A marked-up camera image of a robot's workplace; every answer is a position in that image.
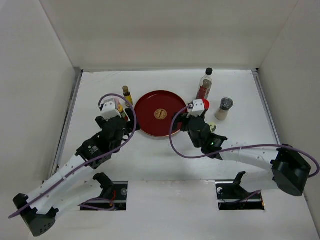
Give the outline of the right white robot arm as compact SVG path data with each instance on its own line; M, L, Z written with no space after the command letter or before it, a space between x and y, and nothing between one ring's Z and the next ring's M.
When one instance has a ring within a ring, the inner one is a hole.
M201 150L201 158L217 159L250 165L258 172L239 172L233 180L232 192L238 198L261 190L279 189L284 193L300 197L310 178L311 166L305 160L307 153L287 144L246 145L233 143L227 137L213 133L202 116L177 113L171 130L181 125L188 133L195 148Z

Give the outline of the small yellow label oil bottle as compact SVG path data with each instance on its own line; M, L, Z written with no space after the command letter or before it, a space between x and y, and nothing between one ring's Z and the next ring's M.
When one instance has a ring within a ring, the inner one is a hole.
M134 105L134 102L133 102L133 99L132 99L132 96L131 96L131 93L129 91L129 88L128 86L123 86L122 87L122 90L123 90L123 96L124 98L133 106Z

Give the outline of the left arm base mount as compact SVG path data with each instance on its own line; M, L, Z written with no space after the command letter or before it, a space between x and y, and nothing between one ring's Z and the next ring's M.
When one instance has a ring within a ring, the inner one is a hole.
M127 181L112 181L106 174L97 173L93 180L98 183L99 195L80 205L81 211L126 211Z

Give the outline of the cream lid spice jar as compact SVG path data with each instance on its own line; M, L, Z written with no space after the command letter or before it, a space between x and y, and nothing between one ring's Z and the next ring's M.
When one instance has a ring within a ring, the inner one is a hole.
M211 132L214 133L215 130L217 129L217 125L214 122L210 122L209 126L210 126Z

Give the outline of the red lid chili jar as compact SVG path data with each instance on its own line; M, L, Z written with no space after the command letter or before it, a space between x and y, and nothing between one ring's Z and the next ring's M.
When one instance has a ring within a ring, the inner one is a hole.
M203 113L201 114L201 116L202 116L203 118L205 118L206 113L207 113L207 111L208 111L209 108L210 108L210 103L209 103L209 101L208 101L207 99L205 99L205 98L202 99L202 102L203 102L203 105L204 105L204 111L203 111Z

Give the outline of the tall soy sauce bottle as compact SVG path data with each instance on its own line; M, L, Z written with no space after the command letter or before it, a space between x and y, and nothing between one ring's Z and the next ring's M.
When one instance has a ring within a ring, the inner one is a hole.
M211 91L211 87L213 85L212 74L213 74L212 68L209 67L205 70L205 75L200 79L200 82L199 82L199 87L198 87L196 98L195 98L196 100L208 98Z

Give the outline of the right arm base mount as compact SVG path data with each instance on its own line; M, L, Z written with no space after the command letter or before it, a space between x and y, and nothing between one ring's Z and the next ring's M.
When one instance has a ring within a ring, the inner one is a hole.
M238 173L234 180L215 182L220 211L265 210L260 191L247 192L240 186L245 173L245 171Z

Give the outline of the yellow cap chili sauce bottle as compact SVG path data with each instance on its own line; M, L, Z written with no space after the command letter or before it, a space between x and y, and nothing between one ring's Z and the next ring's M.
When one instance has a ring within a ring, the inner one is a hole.
M117 98L115 99L115 102L117 105L117 110L119 111L121 117L127 122L129 119L128 119L128 116L127 116L122 104L120 103L120 101Z

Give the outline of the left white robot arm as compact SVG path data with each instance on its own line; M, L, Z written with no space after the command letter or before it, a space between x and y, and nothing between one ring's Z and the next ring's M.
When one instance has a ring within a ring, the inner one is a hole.
M100 210L93 201L105 201L105 211L116 208L118 191L113 181L96 170L118 153L135 131L139 122L133 108L125 109L122 117L115 107L102 106L101 115L95 121L101 131L76 150L71 159L40 187L28 194L19 193L13 198L17 211L31 234L39 237L54 226L58 217L70 207Z

